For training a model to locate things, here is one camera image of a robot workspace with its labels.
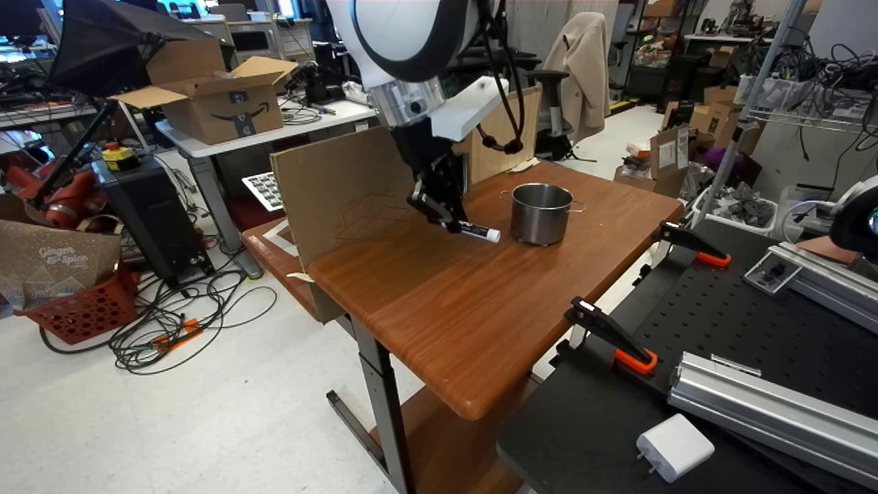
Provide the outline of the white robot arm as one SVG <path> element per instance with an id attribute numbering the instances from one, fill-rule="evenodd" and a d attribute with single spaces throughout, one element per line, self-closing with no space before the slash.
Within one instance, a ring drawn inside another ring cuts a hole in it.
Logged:
<path id="1" fill-rule="evenodd" d="M 362 89 L 411 170 L 410 203 L 434 224 L 484 242 L 500 231 L 463 212 L 452 152 L 503 104 L 507 82 L 489 69 L 452 97 L 441 75 L 503 16 L 503 0 L 327 0 Z"/>

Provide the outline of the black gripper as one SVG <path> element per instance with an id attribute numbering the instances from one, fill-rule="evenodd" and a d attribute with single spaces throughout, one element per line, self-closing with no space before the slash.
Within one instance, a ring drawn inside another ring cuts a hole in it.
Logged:
<path id="1" fill-rule="evenodd" d="M 392 139 L 414 178 L 422 185 L 422 192 L 411 192 L 410 203 L 429 222 L 444 231 L 460 231 L 469 218 L 463 208 L 463 159 L 452 152 L 452 142 L 434 138 L 430 120 L 395 127 Z"/>

